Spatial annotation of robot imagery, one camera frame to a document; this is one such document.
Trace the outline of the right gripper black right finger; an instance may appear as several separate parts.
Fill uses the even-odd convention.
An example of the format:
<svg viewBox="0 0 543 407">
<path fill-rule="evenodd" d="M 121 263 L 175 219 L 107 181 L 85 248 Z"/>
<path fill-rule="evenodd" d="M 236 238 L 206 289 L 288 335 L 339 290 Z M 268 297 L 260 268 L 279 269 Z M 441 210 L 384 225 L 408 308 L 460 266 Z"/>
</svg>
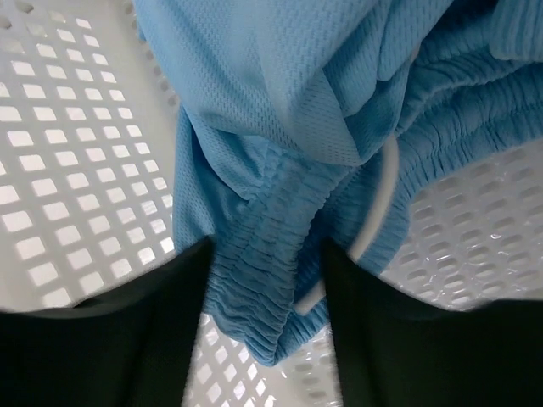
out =
<svg viewBox="0 0 543 407">
<path fill-rule="evenodd" d="M 441 309 L 333 242 L 322 245 L 321 269 L 343 405 L 541 405 L 541 301 Z"/>
</svg>

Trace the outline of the light blue mesh shorts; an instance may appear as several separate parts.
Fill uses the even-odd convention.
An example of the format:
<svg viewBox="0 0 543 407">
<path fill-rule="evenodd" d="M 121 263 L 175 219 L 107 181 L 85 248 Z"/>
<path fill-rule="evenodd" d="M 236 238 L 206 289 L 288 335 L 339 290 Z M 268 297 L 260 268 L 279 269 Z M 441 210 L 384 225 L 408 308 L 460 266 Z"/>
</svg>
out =
<svg viewBox="0 0 543 407">
<path fill-rule="evenodd" d="M 294 304 L 350 247 L 394 137 L 399 174 L 360 265 L 381 272 L 429 183 L 542 134 L 539 1 L 137 1 L 181 99 L 176 250 L 216 239 L 204 310 L 273 366 L 328 322 Z"/>
</svg>

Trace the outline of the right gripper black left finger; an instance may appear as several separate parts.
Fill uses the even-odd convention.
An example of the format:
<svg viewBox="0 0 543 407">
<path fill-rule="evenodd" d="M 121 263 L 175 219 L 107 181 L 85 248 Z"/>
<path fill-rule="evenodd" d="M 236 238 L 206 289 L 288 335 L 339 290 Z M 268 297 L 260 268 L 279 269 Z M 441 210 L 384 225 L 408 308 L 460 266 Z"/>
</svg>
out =
<svg viewBox="0 0 543 407">
<path fill-rule="evenodd" d="M 2 405 L 181 405 L 214 248 L 206 237 L 74 306 L 3 311 Z"/>
</svg>

